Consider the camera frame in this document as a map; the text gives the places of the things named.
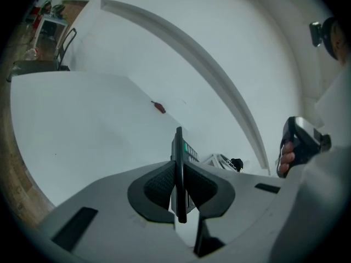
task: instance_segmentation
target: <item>red object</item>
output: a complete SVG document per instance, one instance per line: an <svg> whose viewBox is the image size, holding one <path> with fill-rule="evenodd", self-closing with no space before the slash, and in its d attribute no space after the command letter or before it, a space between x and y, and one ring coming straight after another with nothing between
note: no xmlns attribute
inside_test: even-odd
<svg viewBox="0 0 351 263"><path fill-rule="evenodd" d="M165 114L166 113L166 110L163 108L162 104L158 103L158 102L153 102L152 103L155 105L155 107L160 110L160 112L162 114Z"/></svg>
<svg viewBox="0 0 351 263"><path fill-rule="evenodd" d="M36 16L34 22L33 22L33 28L34 29L38 29L39 23L40 23L40 19L39 19L39 15Z"/></svg>
<svg viewBox="0 0 351 263"><path fill-rule="evenodd" d="M34 6L29 14L30 15L37 15L37 14L39 14L39 11L40 11L40 7L35 7Z"/></svg>

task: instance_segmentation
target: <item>chair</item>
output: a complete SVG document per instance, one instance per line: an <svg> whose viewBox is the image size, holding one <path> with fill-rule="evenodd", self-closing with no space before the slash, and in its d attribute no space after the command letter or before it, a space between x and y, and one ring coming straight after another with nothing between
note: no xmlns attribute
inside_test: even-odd
<svg viewBox="0 0 351 263"><path fill-rule="evenodd" d="M64 43L67 40L71 32L74 32L73 37L68 42L66 48L64 49ZM37 72L48 72L48 71L69 71L68 66L63 66L62 60L66 54L67 48L77 35L77 30L72 28L70 32L66 35L64 41L60 48L58 48L57 53L53 60L18 60L13 63L13 67L10 71L9 76L6 78L7 82L11 82L13 76L37 73Z"/></svg>

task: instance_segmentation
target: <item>black vent slot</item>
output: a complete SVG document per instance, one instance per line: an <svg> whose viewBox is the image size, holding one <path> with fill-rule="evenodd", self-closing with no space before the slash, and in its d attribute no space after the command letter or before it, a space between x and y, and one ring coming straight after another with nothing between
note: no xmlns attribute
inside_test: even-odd
<svg viewBox="0 0 351 263"><path fill-rule="evenodd" d="M96 209L81 208L53 237L52 241L63 249L72 251L97 213Z"/></svg>
<svg viewBox="0 0 351 263"><path fill-rule="evenodd" d="M263 184L263 183L259 183L255 186L255 188L257 189L261 189L263 191L267 191L267 192L271 192L271 193L275 193L278 194L280 187L276 187L273 185L268 185L268 184Z"/></svg>

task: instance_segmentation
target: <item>hand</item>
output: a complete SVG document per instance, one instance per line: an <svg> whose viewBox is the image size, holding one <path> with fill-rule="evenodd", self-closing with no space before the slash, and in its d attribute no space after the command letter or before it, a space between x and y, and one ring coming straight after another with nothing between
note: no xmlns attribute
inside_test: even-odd
<svg viewBox="0 0 351 263"><path fill-rule="evenodd" d="M282 156L280 158L280 166L278 171L280 173L286 173L289 170L289 163L294 161L295 159L295 153L293 152L294 150L294 144L292 142L288 142L284 145L283 150L282 150Z"/></svg>

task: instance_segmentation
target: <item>table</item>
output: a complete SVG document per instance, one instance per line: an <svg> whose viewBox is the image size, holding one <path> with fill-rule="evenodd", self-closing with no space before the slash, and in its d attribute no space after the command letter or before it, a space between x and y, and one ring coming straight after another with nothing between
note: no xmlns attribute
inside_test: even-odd
<svg viewBox="0 0 351 263"><path fill-rule="evenodd" d="M57 42L57 45L60 44L60 42L62 40L62 37L65 34L66 29L67 29L67 27L69 25L68 22L66 20L64 20L64 19L53 18L52 16L47 15L47 14L43 15L43 17L42 17L42 19L41 19L41 21L39 23L38 29L37 29L37 31L35 33L35 40L34 40L33 48L35 48L37 46L38 38L39 38L40 32L42 30L42 27L43 27L43 24L44 24L45 21L54 22L56 24L60 24L60 25L64 26L64 29L62 30L62 33L61 33L60 38L59 38L59 40Z"/></svg>

